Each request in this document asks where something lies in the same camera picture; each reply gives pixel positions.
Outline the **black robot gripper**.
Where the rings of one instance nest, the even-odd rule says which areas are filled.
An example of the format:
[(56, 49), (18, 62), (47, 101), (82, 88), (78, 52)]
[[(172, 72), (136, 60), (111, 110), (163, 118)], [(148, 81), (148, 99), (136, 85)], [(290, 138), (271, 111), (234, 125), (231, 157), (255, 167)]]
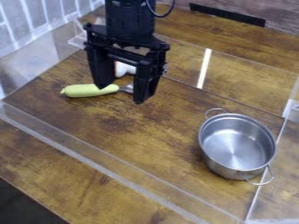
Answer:
[(170, 45), (158, 39), (155, 0), (106, 0), (107, 24), (87, 23), (86, 51), (92, 80), (99, 89), (115, 80), (115, 60), (136, 66), (134, 101), (142, 104), (155, 95)]

